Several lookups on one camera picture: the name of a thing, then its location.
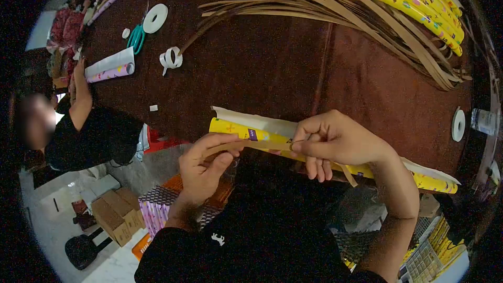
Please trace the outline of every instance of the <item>person's left hand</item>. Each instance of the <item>person's left hand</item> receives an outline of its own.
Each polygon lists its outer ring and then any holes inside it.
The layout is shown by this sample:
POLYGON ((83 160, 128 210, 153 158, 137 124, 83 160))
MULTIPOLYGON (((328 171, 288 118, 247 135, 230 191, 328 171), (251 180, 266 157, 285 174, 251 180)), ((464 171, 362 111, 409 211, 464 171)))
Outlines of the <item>person's left hand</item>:
POLYGON ((228 151, 218 156, 203 159, 203 153, 224 143, 240 141, 237 134, 210 133, 200 138, 189 151, 179 158, 180 174, 184 189, 179 197, 192 204, 203 204, 218 187, 223 172, 232 163, 239 151, 228 151))
POLYGON ((75 69, 73 69, 73 75, 83 76, 84 72, 85 72, 85 57, 80 57, 79 62, 75 66, 75 69))

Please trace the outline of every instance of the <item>white logo on shirt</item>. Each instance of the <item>white logo on shirt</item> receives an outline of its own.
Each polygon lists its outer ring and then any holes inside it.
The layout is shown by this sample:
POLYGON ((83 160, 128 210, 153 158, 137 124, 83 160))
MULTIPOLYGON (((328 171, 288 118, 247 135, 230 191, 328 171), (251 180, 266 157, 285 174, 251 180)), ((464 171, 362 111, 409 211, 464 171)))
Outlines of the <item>white logo on shirt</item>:
POLYGON ((211 236, 211 239, 214 239, 217 242, 219 242, 220 246, 222 246, 223 244, 225 244, 225 242, 223 241, 224 237, 223 236, 218 237, 218 234, 213 233, 213 235, 211 236))

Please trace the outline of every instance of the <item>person's right hand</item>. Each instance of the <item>person's right hand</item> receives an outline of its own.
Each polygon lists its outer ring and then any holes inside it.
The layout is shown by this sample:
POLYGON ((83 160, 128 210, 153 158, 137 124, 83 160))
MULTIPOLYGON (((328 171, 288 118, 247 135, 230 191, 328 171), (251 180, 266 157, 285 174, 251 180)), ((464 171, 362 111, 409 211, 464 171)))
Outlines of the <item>person's right hand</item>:
POLYGON ((299 122, 292 150, 306 156, 309 179, 332 178, 330 161, 346 165, 378 163, 396 154, 380 137, 338 110, 299 122))

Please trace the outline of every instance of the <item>red fabric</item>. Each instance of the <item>red fabric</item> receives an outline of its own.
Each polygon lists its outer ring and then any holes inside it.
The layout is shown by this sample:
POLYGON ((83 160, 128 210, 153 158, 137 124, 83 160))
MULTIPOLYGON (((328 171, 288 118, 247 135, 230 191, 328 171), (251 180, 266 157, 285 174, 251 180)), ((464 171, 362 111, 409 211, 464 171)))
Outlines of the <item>red fabric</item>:
POLYGON ((189 143, 188 141, 178 140, 174 137, 169 137, 165 141, 157 141, 160 138, 159 132, 157 130, 151 129, 149 126, 147 126, 147 137, 150 148, 143 151, 143 154, 154 153, 180 144, 189 143))
POLYGON ((63 40, 63 31, 66 23, 66 19, 71 14, 71 10, 68 8, 58 10, 54 16, 54 21, 52 22, 51 37, 50 39, 54 42, 60 42, 63 40))
POLYGON ((66 46, 73 46, 79 38, 80 29, 82 22, 84 21, 84 15, 80 12, 72 11, 66 23, 63 31, 63 43, 66 46))

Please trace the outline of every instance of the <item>curled white ribbon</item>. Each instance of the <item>curled white ribbon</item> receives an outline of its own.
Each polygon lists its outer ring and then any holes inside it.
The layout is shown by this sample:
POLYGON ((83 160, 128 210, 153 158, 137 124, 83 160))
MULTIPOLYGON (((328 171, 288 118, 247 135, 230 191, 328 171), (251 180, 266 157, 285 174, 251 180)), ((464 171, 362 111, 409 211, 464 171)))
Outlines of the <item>curled white ribbon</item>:
POLYGON ((183 58, 183 55, 178 54, 179 52, 180 52, 180 48, 175 46, 175 47, 168 48, 165 53, 162 53, 159 55, 160 64, 164 67, 164 70, 162 71, 162 76, 164 76, 164 74, 166 74, 167 68, 174 69, 174 68, 178 68, 179 66, 182 65, 184 58, 183 58), (174 52, 174 62, 171 58, 172 51, 174 52))

